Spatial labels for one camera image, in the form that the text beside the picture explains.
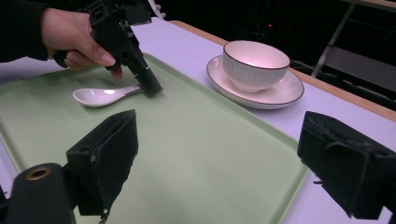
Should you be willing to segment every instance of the wooden table edge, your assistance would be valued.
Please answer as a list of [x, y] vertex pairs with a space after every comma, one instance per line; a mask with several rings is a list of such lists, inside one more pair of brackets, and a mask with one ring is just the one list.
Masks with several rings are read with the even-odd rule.
[[[228, 43], [227, 40], [224, 40], [222, 38], [219, 38], [215, 35], [212, 35], [206, 31], [200, 30], [198, 28], [195, 28], [191, 25], [188, 25], [187, 23], [183, 21], [170, 21], [174, 25], [183, 28], [187, 31], [190, 31], [196, 35], [199, 35], [205, 39], [208, 39], [214, 43], [217, 43], [219, 45], [224, 46], [226, 43]], [[295, 69], [290, 69], [294, 74], [297, 75], [297, 77], [302, 81], [305, 82], [311, 86], [314, 86], [320, 90], [326, 91], [329, 94], [332, 94], [340, 99], [343, 99], [347, 102], [352, 103], [353, 105], [357, 105], [361, 108], [364, 108], [368, 111], [371, 111], [379, 116], [382, 116], [386, 119], [390, 119], [392, 121], [396, 121], [396, 111], [393, 111], [391, 109], [388, 109], [382, 105], [378, 105], [374, 102], [371, 102], [369, 100], [366, 100], [362, 97], [359, 97], [358, 95], [355, 95], [353, 93], [350, 93], [348, 91], [341, 90], [337, 87], [334, 87], [333, 85], [330, 85], [326, 82], [323, 82], [317, 78], [311, 77], [309, 75], [306, 75], [302, 72], [299, 72]]]

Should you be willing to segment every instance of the saucer rim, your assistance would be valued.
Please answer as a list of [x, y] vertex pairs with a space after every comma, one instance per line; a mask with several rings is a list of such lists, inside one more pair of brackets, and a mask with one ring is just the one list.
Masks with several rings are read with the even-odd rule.
[[[211, 73], [209, 72], [209, 65], [212, 64], [213, 61], [216, 60], [216, 59], [221, 60], [220, 57], [221, 57], [221, 55], [218, 55], [218, 56], [212, 58], [211, 60], [209, 60], [209, 63], [207, 63], [207, 66], [206, 66], [206, 72], [207, 72], [209, 78], [211, 79], [212, 83], [214, 83], [218, 88], [221, 88], [223, 91], [228, 92], [228, 93], [231, 94], [233, 97], [236, 97], [236, 98], [240, 99], [242, 102], [245, 102], [245, 103], [237, 102], [238, 104], [245, 105], [245, 106], [249, 106], [249, 107], [254, 107], [254, 108], [259, 108], [259, 109], [278, 109], [278, 108], [283, 108], [283, 107], [286, 107], [286, 106], [288, 106], [288, 105], [291, 105], [291, 104], [295, 103], [296, 101], [298, 101], [298, 100], [299, 100], [301, 97], [303, 97], [303, 95], [304, 95], [304, 92], [305, 92], [304, 83], [300, 80], [299, 77], [297, 77], [297, 76], [296, 76], [292, 71], [290, 71], [290, 70], [288, 70], [288, 72], [290, 72], [290, 74], [291, 74], [292, 76], [295, 76], [295, 77], [300, 81], [300, 84], [301, 84], [300, 86], [301, 86], [301, 89], [302, 89], [301, 94], [300, 94], [298, 97], [296, 97], [295, 99], [291, 100], [291, 101], [288, 101], [288, 102], [285, 102], [285, 103], [265, 103], [265, 102], [258, 102], [258, 101], [255, 101], [255, 100], [248, 99], [246, 96], [235, 95], [234, 93], [229, 92], [228, 90], [224, 89], [224, 88], [222, 87], [222, 85], [220, 85], [218, 82], [216, 82], [216, 81], [213, 79], [213, 77], [212, 77], [213, 74], [211, 75]], [[272, 106], [274, 106], [274, 107], [272, 107], [272, 108], [264, 108], [264, 107], [257, 107], [257, 106], [251, 105], [251, 104], [256, 104], [256, 105], [269, 105], [269, 106], [272, 105]]]

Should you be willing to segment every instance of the hand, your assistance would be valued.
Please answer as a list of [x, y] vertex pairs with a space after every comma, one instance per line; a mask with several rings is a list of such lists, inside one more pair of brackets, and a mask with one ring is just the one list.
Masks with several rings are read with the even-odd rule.
[[[64, 60], [70, 68], [81, 69], [95, 63], [113, 65], [116, 60], [91, 37], [89, 15], [47, 8], [41, 18], [41, 37], [49, 58], [58, 50], [69, 50]], [[122, 78], [120, 67], [111, 70], [115, 78]]]

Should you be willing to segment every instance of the white ceramic spoon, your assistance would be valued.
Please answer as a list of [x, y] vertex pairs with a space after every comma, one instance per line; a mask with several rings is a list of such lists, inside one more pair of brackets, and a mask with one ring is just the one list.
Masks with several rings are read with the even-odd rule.
[[78, 89], [73, 92], [73, 96], [83, 105], [97, 107], [112, 104], [122, 97], [138, 91], [142, 91], [138, 85], [115, 90]]

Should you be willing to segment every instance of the bowl rim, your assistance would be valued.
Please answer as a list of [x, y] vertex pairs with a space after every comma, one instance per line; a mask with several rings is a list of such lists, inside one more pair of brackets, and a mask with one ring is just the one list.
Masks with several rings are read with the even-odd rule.
[[[229, 44], [232, 44], [232, 43], [235, 43], [235, 42], [250, 42], [250, 43], [257, 43], [257, 44], [265, 45], [265, 46], [267, 46], [267, 47], [269, 47], [269, 48], [275, 49], [275, 50], [281, 52], [282, 54], [284, 54], [284, 55], [288, 58], [289, 62], [288, 62], [288, 64], [285, 65], [285, 66], [276, 67], [276, 68], [259, 67], [259, 66], [255, 66], [255, 65], [252, 65], [252, 64], [249, 64], [249, 63], [241, 62], [241, 61], [235, 59], [233, 56], [231, 56], [231, 55], [227, 52], [227, 50], [225, 50], [225, 48], [226, 48]], [[289, 55], [287, 55], [285, 52], [283, 52], [282, 50], [277, 49], [277, 48], [275, 48], [275, 47], [273, 47], [273, 46], [271, 46], [271, 45], [267, 45], [267, 44], [264, 44], [264, 43], [262, 43], [262, 42], [257, 42], [257, 41], [251, 41], [251, 40], [232, 40], [232, 41], [229, 41], [228, 43], [226, 43], [226, 44], [223, 46], [223, 52], [224, 52], [228, 57], [230, 57], [231, 59], [235, 60], [236, 62], [239, 62], [239, 63], [241, 63], [241, 64], [243, 64], [243, 65], [245, 65], [245, 66], [248, 66], [248, 67], [254, 67], [254, 68], [258, 68], [258, 69], [265, 69], [265, 70], [281, 70], [281, 69], [289, 68], [290, 65], [291, 65], [291, 59], [290, 59]]]
[[[291, 104], [297, 102], [297, 101], [300, 100], [300, 99], [303, 97], [303, 95], [305, 94], [305, 85], [304, 85], [303, 81], [302, 81], [293, 71], [291, 71], [291, 70], [289, 70], [289, 69], [288, 69], [287, 73], [288, 73], [288, 72], [291, 72], [292, 75], [295, 76], [295, 77], [299, 80], [299, 82], [301, 83], [301, 86], [302, 86], [302, 92], [301, 92], [301, 94], [299, 94], [299, 96], [298, 96], [296, 99], [294, 99], [294, 100], [287, 101], [287, 102], [281, 102], [281, 103], [264, 103], [264, 102], [258, 102], [258, 101], [252, 100], [252, 99], [248, 99], [247, 97], [242, 97], [242, 96], [236, 95], [236, 94], [234, 94], [234, 93], [232, 93], [232, 92], [230, 92], [230, 91], [227, 91], [224, 87], [222, 87], [219, 83], [217, 83], [217, 82], [214, 80], [214, 78], [211, 76], [211, 73], [209, 72], [209, 66], [210, 66], [215, 60], [222, 60], [220, 56], [221, 56], [221, 55], [218, 55], [218, 56], [212, 58], [212, 59], [207, 63], [207, 65], [206, 65], [206, 73], [208, 74], [208, 76], [209, 76], [209, 78], [210, 78], [209, 80], [210, 80], [211, 83], [214, 85], [215, 89], [217, 89], [218, 91], [220, 91], [220, 93], [221, 93], [223, 96], [227, 97], [228, 99], [230, 99], [230, 100], [232, 100], [232, 101], [234, 101], [234, 102], [237, 102], [238, 104], [245, 105], [245, 106], [248, 106], [248, 107], [253, 107], [253, 108], [259, 108], [259, 109], [280, 109], [280, 108], [286, 107], [287, 105], [291, 105]], [[265, 108], [266, 106], [275, 106], [275, 107], [273, 107], [273, 108]]]

